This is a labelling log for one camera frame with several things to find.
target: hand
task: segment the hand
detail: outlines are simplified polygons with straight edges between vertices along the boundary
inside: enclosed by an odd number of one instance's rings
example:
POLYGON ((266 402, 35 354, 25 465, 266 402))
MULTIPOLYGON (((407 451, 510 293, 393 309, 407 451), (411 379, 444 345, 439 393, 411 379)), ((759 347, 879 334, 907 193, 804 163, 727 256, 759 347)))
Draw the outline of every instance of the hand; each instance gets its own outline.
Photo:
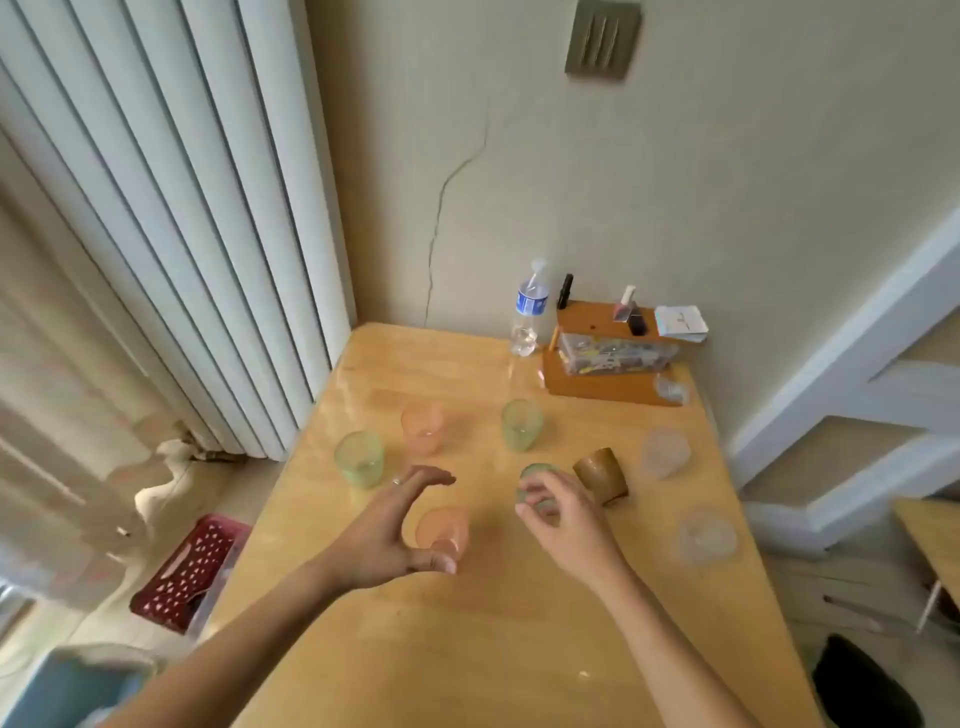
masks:
POLYGON ((322 554, 344 591, 368 589, 416 571, 456 573, 457 563, 429 548, 410 548, 400 528, 410 506, 428 485, 450 485, 456 478, 430 465, 415 465, 384 486, 353 523, 322 554))
POLYGON ((516 514, 561 569, 594 592, 617 575, 632 573, 603 510, 576 477, 540 471, 523 478, 520 488, 527 497, 516 505, 516 514), (556 525, 544 519, 556 515, 556 525))

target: wooden desk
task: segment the wooden desk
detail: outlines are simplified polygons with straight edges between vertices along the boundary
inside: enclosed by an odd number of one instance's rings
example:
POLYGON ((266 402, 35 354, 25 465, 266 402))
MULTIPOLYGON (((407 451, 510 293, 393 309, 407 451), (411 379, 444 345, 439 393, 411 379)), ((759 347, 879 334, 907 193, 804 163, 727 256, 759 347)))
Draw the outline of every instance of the wooden desk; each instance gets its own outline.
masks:
POLYGON ((917 632, 920 632, 940 596, 941 586, 947 589, 954 602, 960 603, 960 504, 897 498, 894 512, 939 579, 917 624, 917 632))
POLYGON ((367 324, 350 338, 312 420, 271 495, 210 625, 236 617, 280 576, 324 548, 363 508, 332 451, 352 430, 384 439, 384 481, 402 467, 399 414, 418 398, 442 400, 455 418, 429 462, 458 477, 428 489, 404 524, 428 508, 471 513, 461 572, 417 574, 333 605, 283 660, 241 726, 656 726, 656 709, 626 646, 599 603, 540 551, 513 509, 530 462, 564 468, 595 449, 616 452, 633 495, 609 510, 617 539, 682 629, 767 726, 822 726, 723 455, 693 393, 680 408, 551 397, 538 357, 512 359, 505 341, 367 324), (525 453, 510 452, 499 413, 537 400, 547 426, 525 453), (637 453, 655 425, 682 428, 693 459, 650 482, 637 453), (706 569, 674 554, 679 518, 699 506, 726 514, 741 547, 706 569))

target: curtain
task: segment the curtain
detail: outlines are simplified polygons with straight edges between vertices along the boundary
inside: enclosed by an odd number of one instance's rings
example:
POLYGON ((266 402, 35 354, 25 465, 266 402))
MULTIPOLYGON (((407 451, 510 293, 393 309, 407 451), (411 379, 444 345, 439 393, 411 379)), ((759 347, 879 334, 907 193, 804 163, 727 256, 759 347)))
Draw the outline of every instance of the curtain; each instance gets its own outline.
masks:
POLYGON ((146 545, 133 495, 183 435, 0 194, 0 580, 92 609, 146 545))
POLYGON ((197 439, 283 459, 352 317, 301 0, 0 0, 0 127, 26 219, 62 216, 43 244, 197 439))

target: left hand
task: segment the left hand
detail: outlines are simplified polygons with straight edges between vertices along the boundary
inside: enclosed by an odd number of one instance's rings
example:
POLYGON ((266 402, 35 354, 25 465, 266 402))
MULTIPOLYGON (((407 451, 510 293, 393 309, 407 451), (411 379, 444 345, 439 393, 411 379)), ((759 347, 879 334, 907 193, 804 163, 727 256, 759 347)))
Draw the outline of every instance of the left hand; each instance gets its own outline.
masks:
POLYGON ((323 553, 345 591, 368 589, 417 571, 456 573, 457 563, 429 548, 410 548, 400 528, 410 506, 428 485, 456 482, 451 473, 431 465, 415 465, 386 485, 347 530, 323 553))

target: water bottle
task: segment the water bottle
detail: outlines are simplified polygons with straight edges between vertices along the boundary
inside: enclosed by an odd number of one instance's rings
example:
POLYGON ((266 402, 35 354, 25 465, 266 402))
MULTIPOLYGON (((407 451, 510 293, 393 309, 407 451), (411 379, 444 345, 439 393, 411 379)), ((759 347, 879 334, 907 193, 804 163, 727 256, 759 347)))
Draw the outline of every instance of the water bottle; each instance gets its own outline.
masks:
POLYGON ((537 347, 537 322, 550 295, 550 285, 544 273, 546 261, 538 258, 531 263, 531 268, 533 275, 516 291, 516 312, 510 331, 510 351, 520 356, 529 356, 537 347))

